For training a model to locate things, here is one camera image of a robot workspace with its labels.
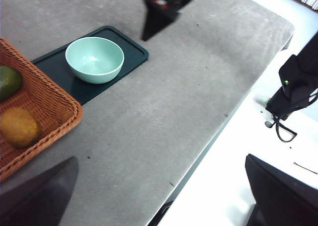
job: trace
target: gray countertop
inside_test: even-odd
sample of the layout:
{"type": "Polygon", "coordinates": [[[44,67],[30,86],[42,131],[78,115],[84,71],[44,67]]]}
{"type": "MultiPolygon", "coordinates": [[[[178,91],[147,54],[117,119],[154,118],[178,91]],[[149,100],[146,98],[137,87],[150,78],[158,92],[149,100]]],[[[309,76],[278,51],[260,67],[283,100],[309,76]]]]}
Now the gray countertop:
{"type": "Polygon", "coordinates": [[[145,43],[145,13],[142,0],[1,0],[1,35],[30,59],[103,25],[150,54],[2,192],[75,155],[79,177],[61,226],[145,226],[293,33],[251,0],[194,0],[145,43]]]}

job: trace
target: bowl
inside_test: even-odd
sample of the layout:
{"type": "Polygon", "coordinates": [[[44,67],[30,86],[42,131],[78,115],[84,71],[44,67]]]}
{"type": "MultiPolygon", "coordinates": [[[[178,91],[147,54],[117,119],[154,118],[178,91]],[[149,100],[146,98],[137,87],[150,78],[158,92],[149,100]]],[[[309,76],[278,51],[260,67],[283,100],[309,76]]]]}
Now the bowl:
{"type": "Polygon", "coordinates": [[[124,52],[114,42],[101,37],[84,37],[72,42],[65,58],[73,73],[88,83],[114,79],[124,63],[124,52]]]}

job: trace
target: dark green tray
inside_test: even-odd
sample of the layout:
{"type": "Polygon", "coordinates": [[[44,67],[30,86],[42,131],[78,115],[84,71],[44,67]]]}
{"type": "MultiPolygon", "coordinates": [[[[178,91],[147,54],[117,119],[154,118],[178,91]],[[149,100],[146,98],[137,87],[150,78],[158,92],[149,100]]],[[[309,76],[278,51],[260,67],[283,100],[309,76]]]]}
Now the dark green tray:
{"type": "Polygon", "coordinates": [[[117,43],[125,54],[125,61],[118,76],[104,84],[86,83],[77,78],[65,59],[65,51],[70,43],[51,51],[32,61],[40,70],[47,74],[55,83],[72,95],[81,105],[96,97],[114,83],[129,74],[148,59],[148,51],[128,36],[112,26],[103,26],[82,37],[97,36],[117,43]]]}

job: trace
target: black cable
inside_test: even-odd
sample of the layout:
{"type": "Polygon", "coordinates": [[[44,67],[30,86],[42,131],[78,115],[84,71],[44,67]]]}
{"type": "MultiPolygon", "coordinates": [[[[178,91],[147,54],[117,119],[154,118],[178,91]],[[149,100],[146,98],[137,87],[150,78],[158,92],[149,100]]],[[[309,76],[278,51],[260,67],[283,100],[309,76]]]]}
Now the black cable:
{"type": "Polygon", "coordinates": [[[309,97],[303,98],[303,99],[297,101],[296,103],[294,103],[294,107],[291,107],[291,108],[293,108],[293,110],[290,108],[290,110],[287,111],[286,113],[283,113],[283,114],[281,114],[280,116],[274,116],[274,124],[276,124],[276,133],[277,133],[278,138],[279,138],[282,142],[285,142],[285,143],[291,142],[291,141],[297,136],[297,133],[294,132],[294,131],[292,131],[291,129],[285,127],[282,123],[280,123],[281,117],[284,116],[284,115],[286,115],[286,114],[289,114],[289,113],[291,113],[291,112],[294,112],[294,111],[297,111],[297,110],[302,109],[302,107],[299,107],[299,106],[296,107],[295,105],[298,104],[298,103],[301,103],[301,102],[305,101],[306,99],[309,99],[309,98],[311,98],[311,97],[313,97],[313,96],[315,96],[315,98],[310,101],[310,104],[309,104],[309,105],[313,104],[313,102],[315,102],[315,101],[318,99],[318,93],[312,93],[311,95],[309,95],[309,97]],[[282,129],[285,129],[286,131],[288,131],[288,132],[290,132],[291,134],[293,134],[292,138],[289,139],[289,140],[284,140],[284,139],[282,139],[282,137],[280,136],[280,133],[279,133],[279,127],[281,127],[282,129]]]}

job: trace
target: green fruit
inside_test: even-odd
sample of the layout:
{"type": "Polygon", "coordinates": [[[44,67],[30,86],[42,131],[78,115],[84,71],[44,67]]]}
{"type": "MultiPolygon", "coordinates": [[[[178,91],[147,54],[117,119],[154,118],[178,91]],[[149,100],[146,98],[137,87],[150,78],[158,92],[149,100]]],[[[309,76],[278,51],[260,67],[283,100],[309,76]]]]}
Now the green fruit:
{"type": "Polygon", "coordinates": [[[22,86],[22,75],[19,71],[9,67],[0,66],[0,101],[9,98],[22,86]]]}

